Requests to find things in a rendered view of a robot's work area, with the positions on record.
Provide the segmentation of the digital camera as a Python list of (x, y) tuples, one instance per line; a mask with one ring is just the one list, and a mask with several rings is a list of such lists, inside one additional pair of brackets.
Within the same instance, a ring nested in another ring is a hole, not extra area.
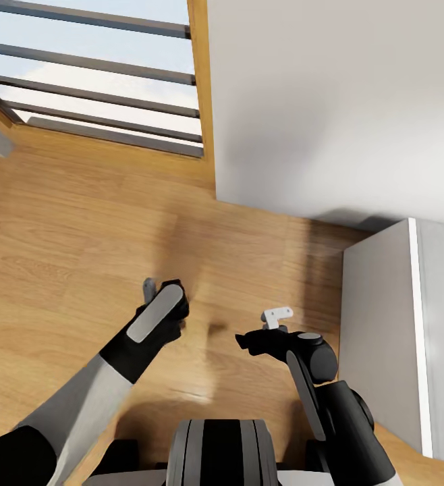
[[(173, 321), (171, 322), (171, 324), (172, 323), (173, 323)], [(166, 341), (166, 344), (168, 344), (169, 342), (177, 340), (182, 334), (181, 330), (180, 330), (180, 326), (177, 326), (177, 324), (172, 324), (172, 325), (174, 327), (174, 332), (173, 332), (173, 334), (170, 335), (169, 339)]]

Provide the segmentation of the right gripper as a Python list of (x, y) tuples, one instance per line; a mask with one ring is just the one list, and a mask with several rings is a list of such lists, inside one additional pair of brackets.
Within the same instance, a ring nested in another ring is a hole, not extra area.
[(242, 349), (248, 348), (248, 351), (253, 356), (267, 353), (272, 357), (277, 358), (275, 351), (273, 351), (273, 343), (280, 333), (287, 333), (287, 326), (280, 325), (276, 329), (260, 329), (245, 333), (245, 335), (235, 335), (235, 340)]

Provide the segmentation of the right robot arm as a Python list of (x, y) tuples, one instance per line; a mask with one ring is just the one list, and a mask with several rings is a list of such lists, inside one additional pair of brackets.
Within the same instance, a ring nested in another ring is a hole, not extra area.
[(335, 486), (404, 486), (374, 434), (366, 402), (345, 380), (337, 381), (333, 348), (321, 334), (279, 326), (292, 316), (288, 306), (264, 310), (262, 329), (237, 333), (235, 340), (253, 356), (267, 353), (288, 365)]

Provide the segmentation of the robot trunk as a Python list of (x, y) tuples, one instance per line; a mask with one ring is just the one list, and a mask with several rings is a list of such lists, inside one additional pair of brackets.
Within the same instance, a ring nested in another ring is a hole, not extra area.
[(167, 486), (277, 486), (271, 432), (259, 419), (182, 419)]

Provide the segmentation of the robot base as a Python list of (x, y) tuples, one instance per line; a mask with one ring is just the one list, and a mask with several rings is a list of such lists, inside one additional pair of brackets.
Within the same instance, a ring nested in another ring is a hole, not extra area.
[[(135, 439), (114, 440), (96, 470), (80, 486), (167, 486), (168, 463), (157, 463), (153, 470), (138, 471), (139, 452)], [(276, 463), (277, 486), (335, 486), (325, 451), (316, 439), (306, 442), (306, 471), (292, 470), (287, 463)]]

